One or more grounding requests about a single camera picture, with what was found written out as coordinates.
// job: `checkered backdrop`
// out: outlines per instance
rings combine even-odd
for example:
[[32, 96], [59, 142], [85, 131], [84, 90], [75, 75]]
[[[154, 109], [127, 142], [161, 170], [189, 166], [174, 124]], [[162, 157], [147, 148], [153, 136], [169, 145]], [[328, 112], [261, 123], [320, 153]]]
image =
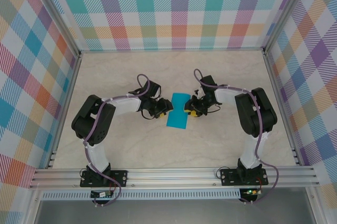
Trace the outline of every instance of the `checkered backdrop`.
[[259, 48], [286, 1], [54, 0], [89, 50]]
[[337, 223], [337, 0], [300, 0], [269, 57], [304, 162]]
[[0, 0], [0, 223], [18, 223], [46, 159], [75, 56], [41, 0]]

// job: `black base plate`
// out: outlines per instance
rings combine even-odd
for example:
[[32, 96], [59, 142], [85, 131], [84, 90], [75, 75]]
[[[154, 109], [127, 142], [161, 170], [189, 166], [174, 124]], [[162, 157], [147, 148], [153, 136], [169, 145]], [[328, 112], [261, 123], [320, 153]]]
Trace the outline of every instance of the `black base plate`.
[[[96, 177], [90, 176], [87, 170], [82, 172], [81, 177], [80, 187], [109, 187], [109, 185], [107, 186], [103, 183], [101, 178], [97, 179]], [[126, 187], [127, 170], [111, 170], [110, 177], [120, 183], [121, 187]]]
[[260, 182], [257, 179], [260, 178], [261, 183], [263, 186], [266, 186], [269, 184], [268, 177], [263, 178], [263, 175], [267, 175], [265, 169], [260, 169], [259, 174], [246, 182], [242, 182], [239, 178], [239, 175], [237, 174], [236, 169], [221, 169], [220, 170], [220, 178], [221, 178], [221, 185], [222, 186], [259, 186]]

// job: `marble surface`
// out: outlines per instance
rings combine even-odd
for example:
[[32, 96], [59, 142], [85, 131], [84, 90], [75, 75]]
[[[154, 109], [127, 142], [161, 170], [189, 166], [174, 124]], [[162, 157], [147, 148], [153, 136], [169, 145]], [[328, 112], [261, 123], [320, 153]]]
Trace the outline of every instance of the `marble surface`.
[[[294, 165], [272, 86], [260, 51], [130, 52], [84, 54], [53, 168], [84, 168], [84, 147], [71, 122], [86, 98], [124, 95], [138, 88], [136, 76], [145, 73], [162, 86], [162, 96], [193, 94], [199, 85], [193, 70], [212, 75], [217, 84], [265, 89], [278, 123], [262, 158], [277, 166]], [[140, 113], [114, 117], [104, 140], [114, 168], [236, 166], [246, 134], [235, 107], [200, 118], [189, 117], [186, 129], [166, 127], [167, 116], [145, 120]]]

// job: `purple cable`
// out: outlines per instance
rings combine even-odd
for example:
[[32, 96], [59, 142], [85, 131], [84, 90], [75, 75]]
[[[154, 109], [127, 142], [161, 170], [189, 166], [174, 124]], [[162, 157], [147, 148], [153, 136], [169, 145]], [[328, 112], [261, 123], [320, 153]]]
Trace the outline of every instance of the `purple cable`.
[[89, 151], [88, 151], [88, 148], [87, 148], [87, 146], [88, 146], [88, 140], [90, 139], [90, 137], [92, 136], [92, 134], [94, 133], [94, 131], [95, 131], [95, 129], [96, 129], [98, 119], [99, 119], [99, 117], [100, 117], [100, 115], [101, 115], [102, 109], [103, 109], [103, 107], [105, 106], [105, 104], [107, 104], [108, 102], [110, 102], [111, 100], [114, 100], [114, 99], [120, 99], [120, 98], [136, 98], [136, 97], [140, 97], [140, 96], [142, 96], [142, 95], [144, 95], [144, 94], [146, 94], [146, 93], [148, 92], [148, 90], [149, 90], [149, 88], [150, 88], [150, 80], [149, 80], [149, 78], [148, 78], [145, 74], [138, 74], [138, 76], [137, 76], [137, 82], [138, 82], [138, 84], [139, 84], [141, 87], [143, 87], [143, 86], [141, 85], [141, 83], [140, 83], [140, 81], [139, 81], [139, 77], [140, 77], [140, 76], [143, 76], [143, 77], [146, 78], [146, 82], [147, 82], [147, 88], [146, 88], [146, 90], [145, 90], [144, 92], [142, 92], [141, 94], [137, 94], [137, 95], [122, 95], [122, 96], [116, 96], [116, 97], [114, 97], [114, 98], [110, 98], [110, 99], [105, 100], [105, 101], [101, 104], [100, 108], [98, 109], [98, 112], [97, 112], [97, 115], [96, 115], [96, 118], [95, 118], [93, 127], [91, 128], [91, 130], [90, 130], [89, 134], [86, 136], [86, 138], [83, 140], [83, 145], [85, 146], [85, 156], [86, 156], [86, 159], [88, 160], [88, 162], [89, 162], [91, 168], [92, 168], [96, 173], [100, 174], [102, 177], [104, 177], [104, 178], [110, 180], [111, 182], [115, 183], [115, 184], [118, 186], [118, 188], [119, 188], [119, 191], [118, 191], [117, 196], [116, 196], [115, 198], [113, 198], [112, 200], [110, 200], [108, 203], [104, 204], [104, 205], [103, 205], [103, 204], [101, 204], [101, 205], [98, 204], [98, 203], [96, 202], [96, 198], [95, 198], [95, 199], [94, 199], [94, 203], [96, 204], [96, 206], [104, 207], [104, 206], [108, 206], [108, 205], [112, 204], [113, 202], [115, 202], [115, 201], [120, 197], [120, 195], [121, 195], [121, 193], [122, 193], [122, 187], [121, 187], [120, 183], [118, 183], [115, 179], [113, 179], [113, 178], [111, 178], [111, 177], [108, 177], [107, 175], [101, 173], [101, 172], [100, 172], [100, 171], [99, 171], [99, 170], [92, 164], [91, 159], [90, 159], [90, 156], [89, 156]]
[[229, 90], [234, 90], [234, 91], [242, 91], [244, 93], [249, 94], [249, 96], [252, 98], [252, 100], [254, 102], [254, 106], [256, 107], [257, 117], [259, 118], [259, 125], [260, 125], [259, 138], [257, 139], [257, 143], [256, 143], [256, 147], [255, 147], [255, 156], [260, 163], [262, 163], [263, 165], [272, 167], [276, 171], [276, 180], [275, 180], [275, 183], [273, 184], [272, 188], [270, 189], [270, 191], [263, 198], [260, 198], [260, 199], [256, 200], [255, 202], [257, 203], [257, 202], [260, 202], [260, 201], [264, 200], [272, 192], [272, 190], [275, 189], [275, 187], [277, 185], [277, 182], [279, 181], [280, 173], [279, 173], [279, 170], [277, 169], [276, 166], [267, 164], [266, 162], [262, 161], [261, 158], [259, 157], [259, 154], [257, 153], [257, 150], [259, 149], [259, 145], [260, 145], [260, 142], [261, 142], [261, 139], [262, 139], [263, 125], [262, 125], [261, 112], [260, 112], [260, 109], [259, 109], [259, 105], [257, 104], [256, 98], [254, 97], [254, 95], [250, 91], [248, 91], [246, 89], [240, 89], [240, 88], [231, 87], [231, 86], [211, 86], [211, 85], [205, 84], [200, 79], [198, 79], [198, 77], [196, 76], [196, 72], [199, 72], [199, 74], [201, 75], [201, 78], [203, 77], [203, 75], [202, 75], [202, 73], [199, 69], [195, 69], [194, 72], [193, 72], [196, 80], [203, 86], [212, 87], [212, 88], [229, 89]]

